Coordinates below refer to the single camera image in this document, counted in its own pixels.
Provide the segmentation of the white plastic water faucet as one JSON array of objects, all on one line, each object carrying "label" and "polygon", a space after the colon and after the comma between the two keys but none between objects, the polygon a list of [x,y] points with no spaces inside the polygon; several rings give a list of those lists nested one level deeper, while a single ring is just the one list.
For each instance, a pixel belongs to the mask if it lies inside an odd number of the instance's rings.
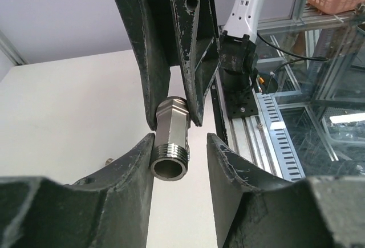
[{"label": "white plastic water faucet", "polygon": [[105,165],[109,165],[111,162],[113,162],[112,158],[108,158],[105,162]]}]

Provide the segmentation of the silver threaded pipe fitting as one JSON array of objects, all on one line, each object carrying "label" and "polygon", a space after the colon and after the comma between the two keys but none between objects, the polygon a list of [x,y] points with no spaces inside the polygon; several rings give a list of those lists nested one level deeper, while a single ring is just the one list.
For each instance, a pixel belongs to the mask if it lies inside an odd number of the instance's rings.
[{"label": "silver threaded pipe fitting", "polygon": [[178,181],[188,171],[190,115],[186,100],[168,97],[157,108],[157,130],[150,170],[163,181]]}]

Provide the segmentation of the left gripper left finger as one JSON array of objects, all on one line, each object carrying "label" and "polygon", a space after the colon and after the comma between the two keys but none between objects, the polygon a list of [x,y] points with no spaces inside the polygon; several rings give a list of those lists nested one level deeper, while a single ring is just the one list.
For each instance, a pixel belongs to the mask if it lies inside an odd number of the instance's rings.
[{"label": "left gripper left finger", "polygon": [[2,247],[145,247],[155,136],[72,185],[1,178]]}]

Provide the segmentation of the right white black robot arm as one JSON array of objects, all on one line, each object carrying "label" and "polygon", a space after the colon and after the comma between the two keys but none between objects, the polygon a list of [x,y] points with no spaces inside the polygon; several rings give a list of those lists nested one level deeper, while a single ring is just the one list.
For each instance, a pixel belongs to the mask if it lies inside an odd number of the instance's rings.
[{"label": "right white black robot arm", "polygon": [[201,125],[217,70],[251,75],[264,0],[115,0],[139,66],[145,115],[157,128],[170,69],[181,70],[190,118]]}]

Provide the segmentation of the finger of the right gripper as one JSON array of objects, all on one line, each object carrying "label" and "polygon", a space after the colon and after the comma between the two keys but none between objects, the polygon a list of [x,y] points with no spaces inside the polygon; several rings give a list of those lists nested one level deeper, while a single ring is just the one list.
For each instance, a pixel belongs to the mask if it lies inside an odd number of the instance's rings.
[{"label": "finger of the right gripper", "polygon": [[148,0],[115,0],[139,67],[150,129],[157,129],[157,106],[167,97],[170,69]]},{"label": "finger of the right gripper", "polygon": [[171,0],[177,53],[191,120],[202,126],[205,99],[219,64],[214,0]]}]

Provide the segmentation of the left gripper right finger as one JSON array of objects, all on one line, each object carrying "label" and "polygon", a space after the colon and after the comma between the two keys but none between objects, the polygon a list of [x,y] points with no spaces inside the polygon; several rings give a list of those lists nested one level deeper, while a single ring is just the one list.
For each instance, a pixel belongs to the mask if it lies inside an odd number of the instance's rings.
[{"label": "left gripper right finger", "polygon": [[363,247],[364,177],[274,176],[207,135],[219,247]]}]

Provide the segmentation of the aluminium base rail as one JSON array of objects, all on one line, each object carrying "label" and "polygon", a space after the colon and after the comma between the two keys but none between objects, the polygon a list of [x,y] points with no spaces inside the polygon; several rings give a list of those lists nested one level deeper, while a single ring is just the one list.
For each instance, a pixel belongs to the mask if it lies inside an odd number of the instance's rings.
[{"label": "aluminium base rail", "polygon": [[262,111],[243,119],[229,119],[219,80],[211,87],[211,93],[212,102],[218,108],[214,116],[220,117],[216,126],[221,128],[218,132],[223,134],[228,147],[259,168],[275,176],[282,176]]}]

